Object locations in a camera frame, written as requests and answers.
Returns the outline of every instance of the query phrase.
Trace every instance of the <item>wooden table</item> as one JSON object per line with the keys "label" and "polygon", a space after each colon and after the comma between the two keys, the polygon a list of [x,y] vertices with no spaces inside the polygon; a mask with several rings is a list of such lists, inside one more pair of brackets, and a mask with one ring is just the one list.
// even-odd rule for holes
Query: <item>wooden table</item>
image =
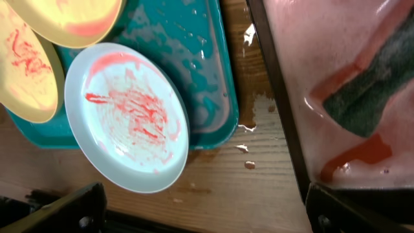
{"label": "wooden table", "polygon": [[[24,200],[33,189],[65,195],[104,183],[108,209],[199,232],[310,232],[286,140],[245,0],[223,0],[222,12],[240,109],[239,128],[224,146],[192,151],[167,190],[140,195],[103,177],[80,150],[41,150],[0,107],[0,195]],[[245,145],[248,153],[237,148]],[[254,161],[256,168],[245,168]]]}

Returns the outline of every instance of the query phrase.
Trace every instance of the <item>red sauce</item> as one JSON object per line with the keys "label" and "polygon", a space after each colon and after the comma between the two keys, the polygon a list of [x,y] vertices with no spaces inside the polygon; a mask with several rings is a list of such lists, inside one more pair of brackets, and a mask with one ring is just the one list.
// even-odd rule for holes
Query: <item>red sauce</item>
{"label": "red sauce", "polygon": [[11,43],[12,54],[15,58],[15,60],[12,61],[12,65],[15,67],[24,65],[26,76],[41,74],[43,71],[52,71],[52,68],[44,64],[38,57],[40,52],[35,50],[32,44],[27,41],[22,41],[19,29],[15,29],[15,31],[9,35],[6,39],[6,43]]}
{"label": "red sauce", "polygon": [[103,19],[91,21],[88,23],[67,23],[65,29],[78,36],[96,36],[108,30],[116,19],[118,14],[118,5],[120,0],[117,0],[113,5],[111,12]]}
{"label": "red sauce", "polygon": [[377,133],[361,145],[351,148],[330,160],[323,167],[320,178],[323,182],[330,183],[332,182],[335,170],[341,168],[347,162],[359,160],[367,164],[376,164],[384,159],[390,158],[392,155],[391,147],[384,144],[381,136]]}
{"label": "red sauce", "polygon": [[[85,99],[97,104],[99,115],[102,116],[100,123],[103,127],[109,128],[112,143],[114,145],[123,143],[128,147],[127,150],[121,150],[119,146],[116,146],[124,155],[136,161],[135,154],[131,151],[136,150],[134,148],[138,146],[149,151],[153,159],[159,159],[165,165],[173,158],[173,153],[166,151],[166,135],[171,140],[177,140],[180,135],[180,121],[174,121],[177,124],[177,130],[174,133],[168,133],[169,120],[164,102],[154,94],[145,74],[142,77],[143,82],[138,82],[134,71],[128,68],[125,68],[124,77],[115,76],[112,79],[106,77],[104,73],[106,68],[129,62],[133,62],[137,70],[143,63],[146,68],[150,68],[163,77],[152,64],[142,61],[136,56],[121,53],[107,54],[93,63],[85,81],[85,87],[88,88],[92,79],[99,72],[103,72],[108,89],[107,94],[87,92]],[[121,85],[122,87],[119,88],[117,84],[123,82],[127,85]],[[127,135],[125,133],[119,134],[117,129],[127,129]],[[157,153],[152,152],[153,146],[162,149],[168,156],[166,158],[158,156]]]}
{"label": "red sauce", "polygon": [[156,96],[132,86],[126,91],[110,87],[109,96],[87,93],[85,98],[95,104],[111,104],[114,106],[113,111],[120,111],[123,116],[129,117],[130,136],[142,138],[145,135],[148,143],[165,145],[166,137],[163,130],[168,118],[164,103]]}

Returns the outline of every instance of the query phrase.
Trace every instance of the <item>dirty plate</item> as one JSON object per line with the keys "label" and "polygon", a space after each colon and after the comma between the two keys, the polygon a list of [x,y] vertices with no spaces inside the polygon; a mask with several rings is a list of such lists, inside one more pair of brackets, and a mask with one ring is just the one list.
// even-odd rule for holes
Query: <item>dirty plate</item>
{"label": "dirty plate", "polygon": [[169,78],[143,55],[114,43],[83,50],[67,73],[65,104],[80,148],[115,184],[152,193],[181,174],[186,110]]}
{"label": "dirty plate", "polygon": [[29,122],[47,122],[63,103],[58,55],[4,1],[0,22],[0,102]]}
{"label": "dirty plate", "polygon": [[8,0],[33,30],[49,41],[84,48],[102,40],[122,11],[123,0]]}

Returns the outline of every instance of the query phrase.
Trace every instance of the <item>teal tray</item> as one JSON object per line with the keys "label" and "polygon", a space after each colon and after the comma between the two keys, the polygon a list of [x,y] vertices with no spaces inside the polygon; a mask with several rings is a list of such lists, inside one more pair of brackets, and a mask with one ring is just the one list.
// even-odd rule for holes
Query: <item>teal tray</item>
{"label": "teal tray", "polygon": [[[216,148],[234,134],[239,109],[219,0],[129,0],[105,41],[139,51],[172,79],[188,110],[191,149]],[[81,50],[56,50],[66,73]],[[78,148],[64,107],[45,124],[9,114],[41,148]]]}

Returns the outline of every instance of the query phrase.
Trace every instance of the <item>sponge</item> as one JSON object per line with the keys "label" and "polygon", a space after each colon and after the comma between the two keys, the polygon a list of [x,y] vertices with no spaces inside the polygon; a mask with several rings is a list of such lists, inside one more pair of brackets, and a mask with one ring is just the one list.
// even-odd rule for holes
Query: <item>sponge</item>
{"label": "sponge", "polygon": [[326,112],[343,128],[369,137],[387,101],[414,78],[414,8],[386,40],[369,67],[323,101]]}

